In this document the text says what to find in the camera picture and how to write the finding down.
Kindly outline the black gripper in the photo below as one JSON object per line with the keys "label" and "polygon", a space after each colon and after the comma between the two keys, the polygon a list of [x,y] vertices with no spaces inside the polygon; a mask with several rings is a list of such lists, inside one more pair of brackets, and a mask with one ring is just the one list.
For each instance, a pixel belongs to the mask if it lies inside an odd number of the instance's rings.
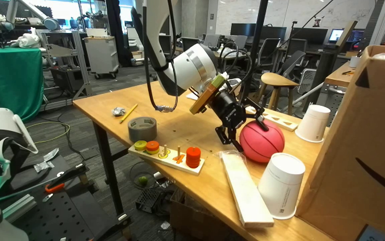
{"label": "black gripper", "polygon": [[[253,107],[256,114],[245,114],[247,106]],[[239,102],[232,92],[221,90],[213,95],[209,102],[209,107],[221,122],[221,124],[215,128],[220,142],[223,144],[232,143],[239,153],[243,153],[244,148],[235,139],[236,130],[244,123],[247,118],[253,118],[263,131],[268,131],[268,127],[264,123],[264,118],[260,116],[264,111],[263,106],[257,104],[249,98]]]}

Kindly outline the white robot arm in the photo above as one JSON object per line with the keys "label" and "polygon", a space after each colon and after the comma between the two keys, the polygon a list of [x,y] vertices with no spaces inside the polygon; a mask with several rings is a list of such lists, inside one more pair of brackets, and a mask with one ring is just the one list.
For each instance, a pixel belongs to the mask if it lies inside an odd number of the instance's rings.
{"label": "white robot arm", "polygon": [[220,126],[215,128],[220,142],[243,153],[244,148],[236,140],[236,130],[247,118],[253,118],[267,131],[261,122],[263,107],[248,99],[253,56],[248,56],[248,70],[237,84],[239,95],[235,95],[235,88],[227,84],[227,76],[217,71],[217,59],[209,47],[196,43],[179,55],[165,53],[160,44],[160,29],[165,20],[173,21],[176,3],[177,0],[141,0],[130,8],[133,27],[142,44],[145,74],[152,67],[165,94],[175,99],[187,90],[193,92],[196,100],[189,112],[203,112],[209,107],[220,119]]}

